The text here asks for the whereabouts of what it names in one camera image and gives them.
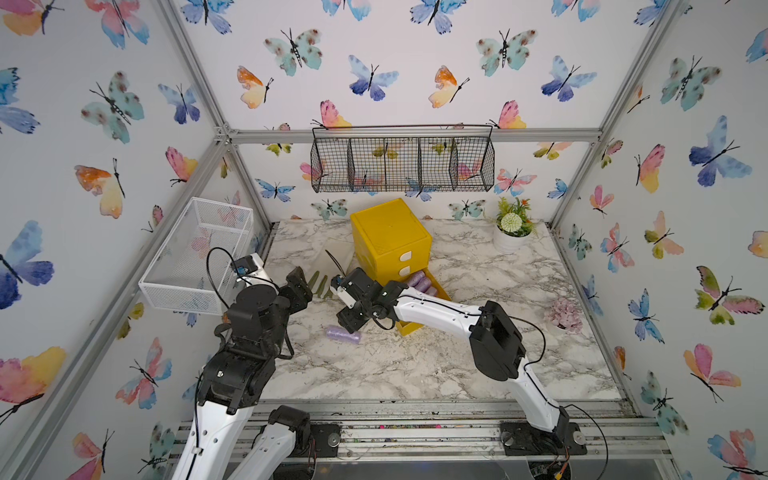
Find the purple roll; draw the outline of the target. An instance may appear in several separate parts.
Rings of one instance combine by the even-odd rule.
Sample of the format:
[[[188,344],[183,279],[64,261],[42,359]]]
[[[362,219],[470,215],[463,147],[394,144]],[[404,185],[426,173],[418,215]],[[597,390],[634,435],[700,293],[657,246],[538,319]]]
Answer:
[[[361,342],[361,334],[359,332],[348,332],[345,328],[329,325],[325,327],[325,335],[333,341],[350,343],[358,345]]]
[[[409,287],[416,288],[419,285],[419,283],[426,278],[427,278],[426,273],[424,271],[419,271],[408,278],[407,285]]]
[[[429,277],[423,277],[418,283],[414,285],[414,288],[422,293],[427,292],[432,286],[432,281]]]

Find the yellow three-drawer box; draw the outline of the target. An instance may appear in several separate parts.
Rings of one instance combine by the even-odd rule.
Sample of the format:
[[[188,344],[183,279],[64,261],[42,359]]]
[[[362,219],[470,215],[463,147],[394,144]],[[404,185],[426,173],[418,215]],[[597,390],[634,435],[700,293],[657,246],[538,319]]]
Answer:
[[[355,255],[365,273],[382,286],[405,284],[394,312],[399,322],[461,333],[450,303],[409,287],[405,281],[428,267],[432,237],[408,205],[395,199],[350,216]]]

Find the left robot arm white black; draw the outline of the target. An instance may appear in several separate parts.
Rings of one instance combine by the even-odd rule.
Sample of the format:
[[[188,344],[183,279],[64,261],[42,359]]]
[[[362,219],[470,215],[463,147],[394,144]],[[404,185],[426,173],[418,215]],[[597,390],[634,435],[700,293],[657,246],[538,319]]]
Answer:
[[[294,268],[284,285],[264,271],[246,283],[226,310],[227,323],[216,330],[230,336],[196,383],[192,428],[173,472],[176,479],[222,478],[277,362],[295,355],[289,319],[313,298],[303,270]]]

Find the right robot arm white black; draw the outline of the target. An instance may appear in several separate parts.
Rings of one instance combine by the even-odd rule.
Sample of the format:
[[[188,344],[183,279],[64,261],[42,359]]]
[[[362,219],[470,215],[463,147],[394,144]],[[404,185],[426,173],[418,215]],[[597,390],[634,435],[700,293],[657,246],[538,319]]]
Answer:
[[[459,304],[398,281],[382,286],[360,268],[345,277],[334,277],[330,289],[344,303],[337,319],[350,333],[369,321],[388,318],[424,325],[467,341],[476,369],[509,386],[533,439],[549,442],[555,448],[565,446],[570,417],[529,370],[523,336],[499,303],[488,300],[481,306]]]

